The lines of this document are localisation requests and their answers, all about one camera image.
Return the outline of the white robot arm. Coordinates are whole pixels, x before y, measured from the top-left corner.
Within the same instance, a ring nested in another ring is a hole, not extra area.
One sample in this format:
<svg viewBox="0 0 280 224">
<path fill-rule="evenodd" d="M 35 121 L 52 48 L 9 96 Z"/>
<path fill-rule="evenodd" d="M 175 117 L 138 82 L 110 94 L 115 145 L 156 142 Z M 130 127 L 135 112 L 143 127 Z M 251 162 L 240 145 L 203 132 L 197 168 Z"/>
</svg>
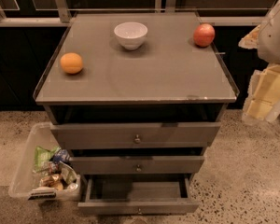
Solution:
<svg viewBox="0 0 280 224">
<path fill-rule="evenodd" d="M 256 49 L 258 56 L 268 63 L 250 78 L 242 120 L 247 124 L 274 122 L 280 115 L 280 0 L 238 46 Z"/>
</svg>

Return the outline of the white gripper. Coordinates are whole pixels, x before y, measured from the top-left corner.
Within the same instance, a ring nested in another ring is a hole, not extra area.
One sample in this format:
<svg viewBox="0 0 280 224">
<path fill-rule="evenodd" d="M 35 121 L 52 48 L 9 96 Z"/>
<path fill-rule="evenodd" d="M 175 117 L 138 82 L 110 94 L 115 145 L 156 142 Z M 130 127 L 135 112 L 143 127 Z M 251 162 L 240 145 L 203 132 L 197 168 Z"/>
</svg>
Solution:
<svg viewBox="0 0 280 224">
<path fill-rule="evenodd" d="M 274 122 L 280 115 L 280 64 L 270 63 L 263 71 L 255 70 L 247 92 L 242 121 L 249 125 Z"/>
</svg>

